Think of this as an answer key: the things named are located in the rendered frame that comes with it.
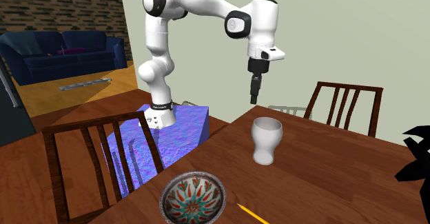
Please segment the dark blue sofa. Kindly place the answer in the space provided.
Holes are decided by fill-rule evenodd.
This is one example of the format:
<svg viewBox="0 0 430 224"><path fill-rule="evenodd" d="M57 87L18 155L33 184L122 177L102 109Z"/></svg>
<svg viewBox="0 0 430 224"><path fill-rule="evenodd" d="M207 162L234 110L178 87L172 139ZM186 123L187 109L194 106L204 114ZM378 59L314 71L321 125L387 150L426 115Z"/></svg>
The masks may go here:
<svg viewBox="0 0 430 224"><path fill-rule="evenodd" d="M0 57L19 85L127 67L124 39L96 30L6 32Z"/></svg>

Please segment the patterned ceramic bowl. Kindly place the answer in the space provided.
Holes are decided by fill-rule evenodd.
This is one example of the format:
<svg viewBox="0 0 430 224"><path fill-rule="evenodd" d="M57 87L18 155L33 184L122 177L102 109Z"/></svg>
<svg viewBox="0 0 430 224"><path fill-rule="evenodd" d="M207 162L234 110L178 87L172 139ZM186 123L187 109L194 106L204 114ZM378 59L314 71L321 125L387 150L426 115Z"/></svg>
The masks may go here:
<svg viewBox="0 0 430 224"><path fill-rule="evenodd" d="M227 192L219 178L191 171L175 176L164 187L159 209L167 224L213 224L226 203Z"/></svg>

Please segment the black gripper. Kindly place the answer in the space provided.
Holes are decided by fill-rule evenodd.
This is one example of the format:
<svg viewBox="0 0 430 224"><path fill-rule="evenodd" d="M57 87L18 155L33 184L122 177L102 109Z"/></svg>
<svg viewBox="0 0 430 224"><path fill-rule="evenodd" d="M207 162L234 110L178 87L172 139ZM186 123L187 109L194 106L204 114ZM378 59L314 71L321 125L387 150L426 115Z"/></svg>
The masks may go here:
<svg viewBox="0 0 430 224"><path fill-rule="evenodd" d="M247 70L253 74L250 85L250 103L256 105L262 82L261 74L267 73L269 71L269 61L250 57L248 60Z"/></svg>

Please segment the brown wooden table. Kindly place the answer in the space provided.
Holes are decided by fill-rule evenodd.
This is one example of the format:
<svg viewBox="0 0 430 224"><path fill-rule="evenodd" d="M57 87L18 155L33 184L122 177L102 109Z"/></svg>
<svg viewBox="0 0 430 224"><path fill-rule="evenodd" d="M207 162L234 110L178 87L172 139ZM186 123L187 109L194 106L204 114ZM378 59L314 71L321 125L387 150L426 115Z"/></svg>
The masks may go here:
<svg viewBox="0 0 430 224"><path fill-rule="evenodd" d="M251 128L278 119L283 138L271 165L253 158ZM427 224L421 182L399 182L413 160L401 145L256 106L169 166L90 224L166 224L158 208L175 176L201 170L217 176L227 205L215 224Z"/></svg>

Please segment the blue patterned robot stand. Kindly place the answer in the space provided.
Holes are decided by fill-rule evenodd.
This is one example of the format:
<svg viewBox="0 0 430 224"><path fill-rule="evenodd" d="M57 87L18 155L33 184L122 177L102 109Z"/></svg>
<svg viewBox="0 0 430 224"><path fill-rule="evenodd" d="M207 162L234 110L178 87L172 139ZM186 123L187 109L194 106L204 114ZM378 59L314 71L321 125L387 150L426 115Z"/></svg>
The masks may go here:
<svg viewBox="0 0 430 224"><path fill-rule="evenodd" d="M175 105L174 114L174 125L150 130L165 169L209 138L207 106ZM137 189L157 175L156 167L139 120L120 124L120 133L132 183Z"/></svg>

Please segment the dark wooden chair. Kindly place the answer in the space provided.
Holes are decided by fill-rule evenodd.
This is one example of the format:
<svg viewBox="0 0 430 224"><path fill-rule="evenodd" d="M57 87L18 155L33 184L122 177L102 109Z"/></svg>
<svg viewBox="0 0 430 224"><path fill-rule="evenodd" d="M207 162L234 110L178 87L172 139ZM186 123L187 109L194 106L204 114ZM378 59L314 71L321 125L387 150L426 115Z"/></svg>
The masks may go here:
<svg viewBox="0 0 430 224"><path fill-rule="evenodd" d="M127 188L129 192L133 192L135 190L132 183L131 172L126 161L125 150L123 147L123 141L121 138L121 131L119 127L119 123L121 121L128 121L132 119L139 120L139 123L141 124L141 129L145 135L145 139L149 146L156 171L158 173L161 173L164 170L161 156L159 154L154 138L148 127L145 114L142 111L130 112L125 114L117 114L114 116L105 116L97 119L79 121L74 123L54 125L54 126L50 126L42 129L58 224L88 224L90 221L92 221L97 216L104 213L104 211L110 208L110 204L109 204L108 196L106 192L106 184L101 171L101 163L96 154L95 144L93 143L89 133L90 127L97 128L99 138L102 144L103 152L105 155L105 159L107 161L107 167L110 173L110 178L112 181L116 200L120 201L122 199L122 196L119 188L119 182L117 180L117 175L114 169L114 160L112 158L112 154L110 152L109 145L108 145L107 136L104 130L104 125L106 124L111 124L114 130L116 145L119 150L119 158L125 174ZM96 180L99 188L99 194L103 205L103 207L99 210L89 212L87 214L78 216L76 218L70 218L70 215L69 215L69 208L68 208L68 201L66 198L63 173L61 170L61 163L59 159L57 143L54 136L57 133L69 132L73 130L81 131L83 140L85 141L86 148L88 150L88 153L90 155L90 158L94 166Z"/></svg>
<svg viewBox="0 0 430 224"><path fill-rule="evenodd" d="M354 95L353 95L353 98L351 100L351 104L350 104L349 109L347 111L345 124L343 126L344 130L349 129L351 117L352 117L352 114L354 112L354 108L356 106L356 103L357 103L357 100L358 100L360 93L362 91L374 92L375 94L374 94L374 99L373 99L373 106L372 106L371 116L370 116L370 120L369 120L369 128L368 128L367 135L370 137L373 137L373 138L376 137L376 130L377 130L377 126L378 126L378 117L379 117L379 112L380 112L380 104L382 101L383 88L366 86L366 85L353 85L353 84L345 84L345 83L332 83L332 82L319 81L316 84L315 90L314 90L314 92L311 96L311 99L308 103L308 106L305 110L305 114L303 117L304 119L310 119L311 113L312 113L312 110L313 110L314 105L316 103L316 100L318 98L319 92L321 91L321 89L323 87L334 89L333 97L331 100L331 107L330 107L329 115L327 117L327 122L326 122L327 125L330 125L332 122L332 119L334 116L335 106L336 106L338 95L339 95L339 91L341 89L344 90L344 93L342 95L342 100L340 102L340 107L338 110L338 115L336 117L336 122L334 125L336 128L340 127L340 120L342 118L342 114L343 114L344 109L345 109L347 97L349 96L349 91L350 90L354 91Z"/></svg>

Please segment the white cup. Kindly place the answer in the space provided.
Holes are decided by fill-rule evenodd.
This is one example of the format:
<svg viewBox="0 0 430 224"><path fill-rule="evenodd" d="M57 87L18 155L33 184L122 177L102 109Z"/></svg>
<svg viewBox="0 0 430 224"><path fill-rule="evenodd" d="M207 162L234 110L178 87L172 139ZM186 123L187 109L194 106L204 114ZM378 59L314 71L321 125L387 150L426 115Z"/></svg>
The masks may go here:
<svg viewBox="0 0 430 224"><path fill-rule="evenodd" d="M271 117L258 117L251 128L254 142L253 159L260 165L274 162L274 150L283 137L283 125Z"/></svg>

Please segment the grey flat bar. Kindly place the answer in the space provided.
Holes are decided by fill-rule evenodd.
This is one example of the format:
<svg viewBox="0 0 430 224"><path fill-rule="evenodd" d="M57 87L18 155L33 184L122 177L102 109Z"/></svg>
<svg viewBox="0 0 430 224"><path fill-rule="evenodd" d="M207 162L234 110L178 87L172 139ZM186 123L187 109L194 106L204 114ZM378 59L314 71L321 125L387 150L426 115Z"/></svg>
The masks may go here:
<svg viewBox="0 0 430 224"><path fill-rule="evenodd" d="M60 91L66 91L66 90L71 90L71 89L75 89L75 88L82 88L85 86L96 85L99 83L105 83L105 82L110 82L110 81L111 81L111 78L102 78L102 79L97 79L97 80L93 80L93 81L86 81L86 82L82 82L82 83L75 83L75 84L71 84L71 85L60 86L59 90Z"/></svg>

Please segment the black jagged object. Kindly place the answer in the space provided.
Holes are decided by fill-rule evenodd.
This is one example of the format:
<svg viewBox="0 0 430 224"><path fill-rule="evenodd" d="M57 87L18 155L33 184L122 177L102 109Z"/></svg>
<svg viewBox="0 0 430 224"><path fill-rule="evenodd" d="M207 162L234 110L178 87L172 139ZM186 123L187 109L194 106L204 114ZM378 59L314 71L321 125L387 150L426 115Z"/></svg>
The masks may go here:
<svg viewBox="0 0 430 224"><path fill-rule="evenodd" d="M420 198L427 222L430 224L430 125L415 126L404 134L419 136L422 140L419 143L411 137L404 140L416 159L405 165L395 178L399 182L424 179L420 188Z"/></svg>

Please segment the yellow pencil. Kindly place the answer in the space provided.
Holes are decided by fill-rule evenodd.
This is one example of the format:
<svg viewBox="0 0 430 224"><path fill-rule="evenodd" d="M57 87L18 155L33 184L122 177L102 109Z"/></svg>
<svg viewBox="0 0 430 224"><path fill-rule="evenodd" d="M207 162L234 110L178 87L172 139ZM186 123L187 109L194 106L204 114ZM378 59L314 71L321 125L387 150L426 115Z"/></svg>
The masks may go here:
<svg viewBox="0 0 430 224"><path fill-rule="evenodd" d="M237 206L239 206L239 208L241 208L243 211L247 212L250 216L254 217L256 220L260 221L262 224L269 224L268 221L266 221L265 219L261 218L259 215L255 214L254 212L252 212L251 210L249 210L248 208L246 208L245 206L237 203Z"/></svg>

